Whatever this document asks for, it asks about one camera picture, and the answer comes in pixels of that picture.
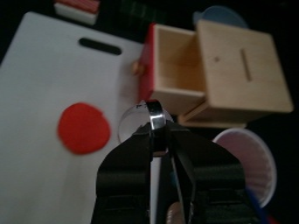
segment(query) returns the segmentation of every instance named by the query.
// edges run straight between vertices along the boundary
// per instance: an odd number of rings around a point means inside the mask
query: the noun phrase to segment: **red and white object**
[[[261,137],[248,129],[222,131],[212,140],[238,158],[246,173],[247,188],[265,207],[277,189],[277,163]]]
[[[99,15],[98,0],[56,0],[55,11],[66,18],[78,20],[88,25],[94,25]]]

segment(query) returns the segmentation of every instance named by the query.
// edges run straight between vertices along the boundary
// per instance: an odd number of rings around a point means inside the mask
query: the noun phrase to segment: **wooden drawer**
[[[139,100],[158,99],[184,126],[244,126],[294,109],[267,33],[207,20],[196,31],[152,24],[139,62]]]

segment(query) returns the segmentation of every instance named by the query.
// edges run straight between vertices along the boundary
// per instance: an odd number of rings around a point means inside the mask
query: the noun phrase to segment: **black background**
[[[167,12],[166,24],[192,30],[192,13],[203,11],[208,6],[220,4],[228,6],[246,19],[248,27],[269,32],[274,36],[278,56],[285,70],[285,78],[294,100],[294,112],[285,115],[269,115],[247,124],[266,141],[273,151],[278,171],[275,195],[266,211],[281,223],[298,223],[299,203],[299,10],[295,1],[279,0],[144,0],[144,3]],[[60,18],[91,29],[108,32],[140,43],[144,42],[146,32],[128,30],[116,26],[119,0],[102,0],[98,22],[88,26],[55,15],[51,0],[0,0],[0,63],[15,36],[18,26],[27,11],[36,11],[51,17]],[[191,129],[212,139],[223,129]]]

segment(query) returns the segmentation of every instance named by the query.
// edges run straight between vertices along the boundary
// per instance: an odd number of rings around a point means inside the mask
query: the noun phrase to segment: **paper cup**
[[[265,207],[277,189],[277,164],[267,144],[248,129],[226,129],[212,140],[238,158],[246,173],[247,188]]]
[[[240,28],[248,28],[248,24],[243,17],[231,8],[222,5],[212,5],[203,12],[195,11],[192,13],[192,22],[195,25],[200,19],[226,25],[234,25]]]

